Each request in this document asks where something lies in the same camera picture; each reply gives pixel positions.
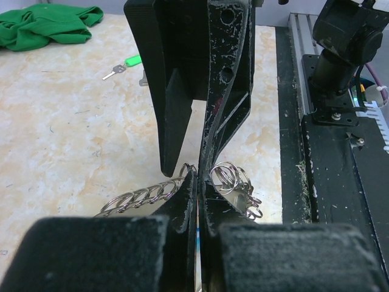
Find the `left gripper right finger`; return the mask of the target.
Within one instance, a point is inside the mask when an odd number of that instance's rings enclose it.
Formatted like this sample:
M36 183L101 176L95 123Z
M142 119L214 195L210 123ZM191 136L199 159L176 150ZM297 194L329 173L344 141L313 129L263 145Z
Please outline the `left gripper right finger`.
M239 236L257 224L219 194L210 180L198 187L202 291L238 291L233 273L241 271L248 258L244 250L248 243Z

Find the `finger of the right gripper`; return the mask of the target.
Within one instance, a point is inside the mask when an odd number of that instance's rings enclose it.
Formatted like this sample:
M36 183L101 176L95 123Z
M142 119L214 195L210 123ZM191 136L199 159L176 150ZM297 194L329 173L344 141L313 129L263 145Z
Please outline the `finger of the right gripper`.
M255 7L252 1L209 1L207 106L198 177L210 180L218 156L247 119L255 72Z
M126 1L157 122L161 172L176 168L194 99L205 100L209 39L207 1Z

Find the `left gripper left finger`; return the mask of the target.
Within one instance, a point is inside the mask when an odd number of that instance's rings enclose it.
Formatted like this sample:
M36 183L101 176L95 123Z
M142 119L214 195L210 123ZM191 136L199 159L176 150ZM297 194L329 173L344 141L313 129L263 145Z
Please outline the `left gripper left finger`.
M168 217L159 291L194 291L196 283L197 173L190 170L179 190L155 215Z

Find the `large keyring with blue handle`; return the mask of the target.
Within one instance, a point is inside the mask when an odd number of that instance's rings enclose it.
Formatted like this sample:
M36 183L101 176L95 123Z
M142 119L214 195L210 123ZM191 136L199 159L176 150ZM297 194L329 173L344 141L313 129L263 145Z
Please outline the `large keyring with blue handle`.
M146 216L155 213L167 203L182 206L191 203L197 209L195 192L186 190L186 176L195 171L193 165L183 164L179 176L143 189L121 194L107 202L97 214L110 216ZM247 173L231 162L219 162L211 169L211 177L216 178L217 193L222 195L238 212L255 221L263 217L261 200L252 196L253 185Z

